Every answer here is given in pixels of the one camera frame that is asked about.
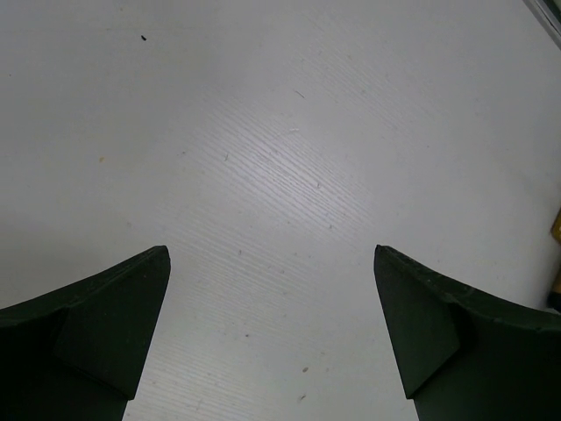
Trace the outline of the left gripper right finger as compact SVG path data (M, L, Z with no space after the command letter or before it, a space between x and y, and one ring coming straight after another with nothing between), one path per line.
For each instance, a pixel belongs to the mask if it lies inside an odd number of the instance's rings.
M558 420L560 317L435 272L390 246L373 272L421 420Z

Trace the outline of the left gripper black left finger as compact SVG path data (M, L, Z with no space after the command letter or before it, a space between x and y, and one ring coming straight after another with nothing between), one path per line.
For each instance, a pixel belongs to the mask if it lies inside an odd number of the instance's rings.
M120 420L170 277L166 246L1 311L3 420Z

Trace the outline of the orange blue pasta bag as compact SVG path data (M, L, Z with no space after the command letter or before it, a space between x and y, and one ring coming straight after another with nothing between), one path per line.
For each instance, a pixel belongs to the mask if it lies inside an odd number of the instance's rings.
M561 213L558 211L550 229L550 235L557 245L557 260L554 277L550 283L550 290L546 299L547 307L556 313L560 312L560 221Z

